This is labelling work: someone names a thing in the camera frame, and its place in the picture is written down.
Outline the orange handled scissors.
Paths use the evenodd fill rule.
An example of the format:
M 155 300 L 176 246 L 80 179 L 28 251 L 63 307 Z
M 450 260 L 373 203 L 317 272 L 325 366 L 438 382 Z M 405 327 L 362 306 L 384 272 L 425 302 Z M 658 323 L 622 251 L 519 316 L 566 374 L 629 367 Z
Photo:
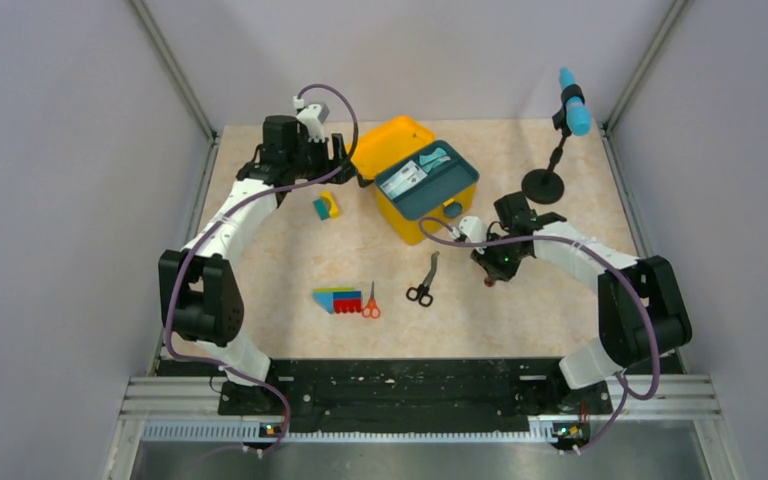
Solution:
M 375 282 L 372 281 L 369 290 L 369 296 L 366 304 L 361 310 L 361 315 L 368 319 L 379 319 L 381 316 L 381 309 L 379 308 L 375 298 Z

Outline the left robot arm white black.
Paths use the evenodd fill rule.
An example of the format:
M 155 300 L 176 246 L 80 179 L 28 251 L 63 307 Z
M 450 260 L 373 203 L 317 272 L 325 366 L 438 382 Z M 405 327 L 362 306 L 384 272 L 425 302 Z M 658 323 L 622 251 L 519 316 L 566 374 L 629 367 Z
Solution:
M 219 367 L 243 386 L 243 401 L 257 413 L 279 404 L 280 386 L 267 377 L 271 360 L 243 329 L 245 305 L 233 268 L 264 220 L 290 191 L 355 176 L 355 147 L 321 121 L 270 115 L 252 159 L 237 171 L 231 190 L 204 228 L 158 262 L 164 342 L 177 360 L 190 357 L 173 336 L 200 345 L 200 361 Z

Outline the yellow plastic medicine box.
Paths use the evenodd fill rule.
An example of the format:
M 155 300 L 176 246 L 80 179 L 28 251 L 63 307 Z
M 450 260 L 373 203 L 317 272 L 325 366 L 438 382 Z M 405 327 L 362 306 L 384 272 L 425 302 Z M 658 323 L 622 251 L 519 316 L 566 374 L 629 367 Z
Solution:
M 418 121 L 399 116 L 360 136 L 352 163 L 374 188 L 376 205 L 408 245 L 439 226 L 426 216 L 450 222 L 470 209 L 478 170 L 450 143 Z

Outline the white blue wipe sachets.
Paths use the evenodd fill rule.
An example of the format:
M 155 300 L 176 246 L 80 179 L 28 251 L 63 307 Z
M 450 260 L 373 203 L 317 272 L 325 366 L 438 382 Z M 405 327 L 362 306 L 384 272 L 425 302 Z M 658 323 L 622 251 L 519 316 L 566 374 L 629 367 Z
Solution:
M 415 161 L 408 161 L 384 181 L 380 185 L 380 189 L 389 199 L 395 199 L 412 189 L 426 177 L 427 174 Z

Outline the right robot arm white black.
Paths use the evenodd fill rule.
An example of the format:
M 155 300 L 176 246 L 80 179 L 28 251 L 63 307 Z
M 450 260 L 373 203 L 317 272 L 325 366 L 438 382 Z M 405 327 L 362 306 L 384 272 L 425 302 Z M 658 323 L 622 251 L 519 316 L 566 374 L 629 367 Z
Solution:
M 646 360 L 652 363 L 650 386 L 629 394 L 638 400 L 653 397 L 660 384 L 660 355 L 692 337 L 671 264 L 661 256 L 639 258 L 606 246 L 558 213 L 536 213 L 522 194 L 506 195 L 494 207 L 498 233 L 476 216 L 457 224 L 459 239 L 473 246 L 471 258 L 485 271 L 486 284 L 511 280 L 521 261 L 532 257 L 560 268 L 597 297 L 597 335 L 558 362 L 546 385 L 549 404 L 572 412 L 586 400 L 586 387 Z

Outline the teal divided tray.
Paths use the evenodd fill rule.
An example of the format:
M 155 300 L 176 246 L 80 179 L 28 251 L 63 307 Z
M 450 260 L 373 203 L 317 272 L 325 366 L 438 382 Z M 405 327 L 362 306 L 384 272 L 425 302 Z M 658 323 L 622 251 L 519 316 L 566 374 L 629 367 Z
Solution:
M 427 155 L 438 147 L 448 152 L 451 158 L 448 163 L 430 175 L 427 174 L 424 180 L 395 199 L 389 199 L 381 191 L 380 185 L 402 165 L 415 161 L 420 166 L 419 156 Z M 468 209 L 467 201 L 456 200 L 455 196 L 466 193 L 470 187 L 475 186 L 479 178 L 479 172 L 453 146 L 444 140 L 436 140 L 379 173 L 374 183 L 378 192 L 384 195 L 384 199 L 394 206 L 404 219 L 416 221 L 430 215 L 436 207 L 442 208 L 442 215 L 446 219 L 453 219 L 464 213 Z

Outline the black handled scissors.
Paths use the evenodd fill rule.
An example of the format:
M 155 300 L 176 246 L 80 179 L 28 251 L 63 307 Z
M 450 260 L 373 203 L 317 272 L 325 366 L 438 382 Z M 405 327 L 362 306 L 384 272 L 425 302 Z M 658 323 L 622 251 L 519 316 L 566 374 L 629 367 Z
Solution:
M 430 256 L 430 266 L 423 281 L 417 286 L 411 286 L 406 290 L 406 298 L 422 307 L 430 307 L 434 297 L 430 294 L 430 286 L 436 276 L 438 268 L 439 252 L 435 251 Z

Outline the light blue plaster strip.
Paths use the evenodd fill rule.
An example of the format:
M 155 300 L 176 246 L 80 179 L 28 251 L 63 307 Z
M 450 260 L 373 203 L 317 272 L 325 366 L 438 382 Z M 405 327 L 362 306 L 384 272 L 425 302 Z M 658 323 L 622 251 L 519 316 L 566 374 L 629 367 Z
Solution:
M 436 169 L 440 168 L 441 166 L 445 165 L 450 160 L 451 160 L 451 158 L 448 157 L 448 156 L 437 158 L 437 159 L 434 159 L 434 160 L 432 160 L 432 161 L 430 161 L 428 163 L 422 164 L 421 168 L 422 168 L 422 170 L 426 174 L 430 175 L 434 170 L 436 170 Z

